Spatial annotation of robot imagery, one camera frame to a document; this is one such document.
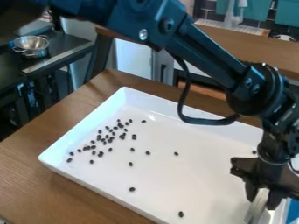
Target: white tray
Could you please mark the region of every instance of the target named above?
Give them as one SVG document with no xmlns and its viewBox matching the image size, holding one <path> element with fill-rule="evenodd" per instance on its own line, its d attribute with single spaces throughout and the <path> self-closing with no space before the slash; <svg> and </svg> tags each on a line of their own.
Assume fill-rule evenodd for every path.
<svg viewBox="0 0 299 224">
<path fill-rule="evenodd" d="M 189 107 L 184 112 L 220 118 Z M 98 129 L 115 126 L 116 119 L 133 120 L 125 140 L 117 135 L 106 146 L 97 142 L 96 150 L 104 151 L 103 157 L 93 156 L 90 150 L 76 151 L 95 140 Z M 45 150 L 39 160 L 158 223 L 239 224 L 249 202 L 242 180 L 229 173 L 230 158 L 252 158 L 260 139 L 261 129 L 240 122 L 225 127 L 183 123 L 175 102 L 123 87 Z"/>
</svg>

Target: wooden table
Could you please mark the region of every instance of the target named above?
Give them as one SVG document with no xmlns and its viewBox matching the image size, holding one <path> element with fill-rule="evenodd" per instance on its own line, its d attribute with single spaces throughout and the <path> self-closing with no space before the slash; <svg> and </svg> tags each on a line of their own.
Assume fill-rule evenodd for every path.
<svg viewBox="0 0 299 224">
<path fill-rule="evenodd" d="M 272 67 L 278 67 L 281 74 L 291 80 L 299 81 L 298 43 L 199 24 L 196 26 L 239 60 L 268 63 Z M 106 37 L 135 42 L 101 26 L 96 26 L 95 30 Z"/>
<path fill-rule="evenodd" d="M 0 216 L 14 224 L 152 223 L 50 171 L 38 155 L 121 87 L 177 101 L 181 90 L 134 75 L 104 71 L 0 143 Z M 189 106 L 229 115 L 222 100 L 190 93 Z M 259 126 L 253 119 L 243 120 Z"/>
</svg>

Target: robotic arm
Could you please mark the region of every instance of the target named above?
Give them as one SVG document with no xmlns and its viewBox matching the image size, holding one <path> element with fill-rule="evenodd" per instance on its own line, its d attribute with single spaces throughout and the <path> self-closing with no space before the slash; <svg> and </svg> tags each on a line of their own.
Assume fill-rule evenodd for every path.
<svg viewBox="0 0 299 224">
<path fill-rule="evenodd" d="M 234 157 L 231 160 L 231 173 L 245 181 L 247 198 L 253 201 L 257 190 L 266 187 L 270 190 L 269 209 L 275 209 L 282 198 L 299 200 L 299 178 L 289 165 L 299 153 L 299 106 L 297 99 L 289 92 L 288 81 L 271 66 L 246 66 L 235 59 L 192 23 L 192 18 L 178 0 L 12 2 L 34 2 L 39 6 L 49 4 L 64 16 L 90 20 L 133 40 L 142 41 L 157 51 L 166 49 L 187 77 L 177 108 L 184 122 L 227 125 L 240 116 L 255 116 L 261 120 L 264 133 L 258 145 L 258 157 Z M 184 99 L 191 84 L 184 60 L 209 74 L 224 88 L 234 115 L 215 121 L 183 114 Z"/>
</svg>

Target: bean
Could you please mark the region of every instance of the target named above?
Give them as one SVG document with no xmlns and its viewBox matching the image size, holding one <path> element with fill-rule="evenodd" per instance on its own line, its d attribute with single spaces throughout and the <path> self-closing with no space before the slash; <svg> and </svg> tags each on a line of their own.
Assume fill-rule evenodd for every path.
<svg viewBox="0 0 299 224">
<path fill-rule="evenodd" d="M 129 191 L 131 191 L 132 193 L 135 191 L 136 189 L 134 187 L 130 187 Z"/>
<path fill-rule="evenodd" d="M 178 212 L 178 216 L 179 216 L 180 218 L 183 218 L 183 217 L 184 217 L 184 213 L 183 213 L 182 211 L 180 211 L 180 212 Z"/>
</svg>

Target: metal bowl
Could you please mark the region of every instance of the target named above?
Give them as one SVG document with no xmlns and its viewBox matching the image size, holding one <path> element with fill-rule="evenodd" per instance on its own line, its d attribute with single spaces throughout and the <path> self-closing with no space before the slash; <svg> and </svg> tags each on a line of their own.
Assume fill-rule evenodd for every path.
<svg viewBox="0 0 299 224">
<path fill-rule="evenodd" d="M 43 58 L 48 55 L 49 41 L 46 37 L 26 36 L 14 40 L 12 50 L 28 59 Z"/>
</svg>

